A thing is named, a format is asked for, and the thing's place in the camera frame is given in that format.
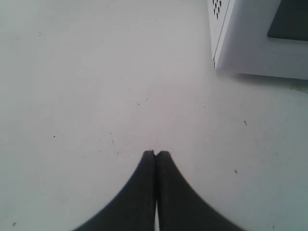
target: white surface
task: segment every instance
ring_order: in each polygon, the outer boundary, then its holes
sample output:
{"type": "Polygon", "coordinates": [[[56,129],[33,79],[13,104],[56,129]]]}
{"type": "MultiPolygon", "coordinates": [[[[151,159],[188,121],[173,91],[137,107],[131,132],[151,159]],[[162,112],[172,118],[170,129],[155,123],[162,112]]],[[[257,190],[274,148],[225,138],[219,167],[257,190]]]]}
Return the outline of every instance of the white surface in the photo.
{"type": "Polygon", "coordinates": [[[218,77],[206,1],[5,0],[0,15],[0,230],[77,227],[149,148],[247,230],[308,229],[308,84],[218,77]]]}
{"type": "Polygon", "coordinates": [[[211,26],[212,44],[218,43],[212,49],[217,69],[308,79],[308,42],[267,37],[280,2],[230,1],[220,36],[211,26]]]}

